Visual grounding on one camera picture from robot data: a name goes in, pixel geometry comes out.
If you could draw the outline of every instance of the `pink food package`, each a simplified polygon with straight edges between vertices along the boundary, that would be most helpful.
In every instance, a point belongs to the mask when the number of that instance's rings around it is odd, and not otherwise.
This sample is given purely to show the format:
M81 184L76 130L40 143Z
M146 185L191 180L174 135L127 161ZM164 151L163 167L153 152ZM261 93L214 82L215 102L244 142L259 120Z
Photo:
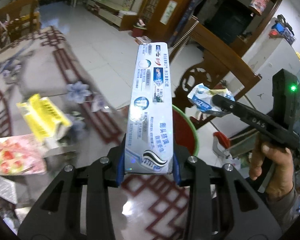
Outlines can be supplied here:
M44 152L33 134L0 138L0 175L46 172Z

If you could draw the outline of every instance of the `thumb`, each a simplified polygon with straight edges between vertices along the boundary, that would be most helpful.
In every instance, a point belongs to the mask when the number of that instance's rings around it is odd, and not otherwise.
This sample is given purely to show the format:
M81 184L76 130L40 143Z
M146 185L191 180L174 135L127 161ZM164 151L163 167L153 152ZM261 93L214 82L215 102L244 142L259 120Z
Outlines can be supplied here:
M273 146L264 142L261 146L263 154L278 165L287 166L291 164L292 155L289 149Z

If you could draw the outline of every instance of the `carved wooden chair back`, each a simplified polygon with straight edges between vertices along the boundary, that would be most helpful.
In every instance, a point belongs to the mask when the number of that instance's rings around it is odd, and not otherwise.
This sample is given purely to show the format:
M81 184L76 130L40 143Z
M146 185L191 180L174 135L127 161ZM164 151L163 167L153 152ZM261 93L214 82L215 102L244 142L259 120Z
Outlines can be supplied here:
M220 84L221 80L229 72L244 86L244 88L234 96L236 100L245 95L261 80L262 77L256 75L228 45L207 28L198 24L197 18L194 16L189 19L181 36L189 32L189 29L192 29L189 37L204 47L203 61L188 68L181 77L179 86L175 90L175 97L172 99L172 103L176 107L185 111L186 107L192 106L187 95L194 86L203 83L208 88L213 89ZM178 55L178 50L182 49L184 45L185 44L180 43L172 51L169 56L170 62L173 62L175 56ZM209 116L201 120L195 118L190 119L194 123L194 126L199 129L213 118L213 116Z

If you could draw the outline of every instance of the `blue container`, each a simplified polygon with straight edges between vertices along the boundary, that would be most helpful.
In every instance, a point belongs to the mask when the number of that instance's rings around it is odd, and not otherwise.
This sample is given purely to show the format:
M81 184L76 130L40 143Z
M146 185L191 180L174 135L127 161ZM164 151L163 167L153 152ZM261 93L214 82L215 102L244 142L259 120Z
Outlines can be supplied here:
M284 27L280 23L276 23L271 27L271 29L276 29L279 33L284 32Z
M292 32L287 27L284 28L282 36L287 40L287 42L290 45L292 45L294 43L294 41L296 40L296 38L293 36Z

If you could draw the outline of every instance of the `toothpaste box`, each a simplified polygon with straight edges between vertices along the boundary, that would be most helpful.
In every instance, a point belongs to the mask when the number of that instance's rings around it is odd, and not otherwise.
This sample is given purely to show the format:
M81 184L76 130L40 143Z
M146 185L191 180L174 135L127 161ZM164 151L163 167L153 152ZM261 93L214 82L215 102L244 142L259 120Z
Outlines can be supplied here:
M124 154L127 173L172 172L172 98L166 43L139 46Z

